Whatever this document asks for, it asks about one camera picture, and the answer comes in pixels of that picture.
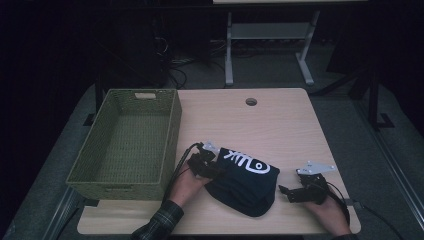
black folded cloth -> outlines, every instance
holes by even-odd
[[[215,167],[226,174],[205,188],[220,202],[250,217],[262,216],[274,203],[278,168],[226,148],[221,148]]]

basket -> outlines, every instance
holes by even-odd
[[[181,113],[176,90],[109,90],[66,183],[89,199],[162,200]]]

sleeve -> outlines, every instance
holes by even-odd
[[[346,234],[333,238],[332,240],[359,240],[356,234]]]
[[[167,200],[153,215],[148,224],[131,234],[131,240],[165,239],[174,230],[183,215],[184,212],[180,206]]]

background table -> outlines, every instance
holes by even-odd
[[[295,169],[308,160],[335,164],[310,100],[303,89],[180,90],[183,108],[177,160],[191,144],[211,140],[281,170],[277,184],[301,187]],[[257,105],[248,106],[247,98]],[[348,198],[339,172],[324,173]],[[82,234],[129,234],[146,224],[159,208],[155,201],[102,200],[86,206]],[[353,207],[351,228],[360,230]],[[301,205],[289,203],[276,188],[275,202],[259,218],[247,217],[202,189],[184,208],[173,234],[312,234],[325,232]]]

hand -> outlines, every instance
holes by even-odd
[[[352,233],[342,209],[330,196],[327,196],[321,205],[314,202],[306,202],[304,206],[315,215],[321,225],[334,237]]]
[[[210,181],[212,181],[212,179],[196,178],[193,172],[189,169],[188,164],[184,163],[181,167],[180,175],[175,180],[174,186],[172,187],[169,200],[173,201],[182,208],[205,184]]]

